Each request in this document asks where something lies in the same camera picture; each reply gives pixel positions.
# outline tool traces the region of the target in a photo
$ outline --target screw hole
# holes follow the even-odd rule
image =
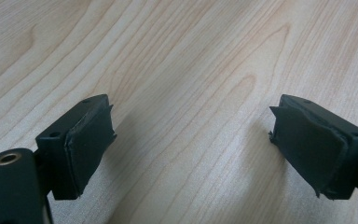
[[[51,133],[50,134],[50,137],[57,137],[57,136],[60,136],[61,133],[59,132],[54,132],[54,133]]]
[[[353,136],[358,137],[358,133],[352,133]]]
[[[21,158],[21,154],[18,152],[8,153],[0,157],[0,166],[9,165]]]

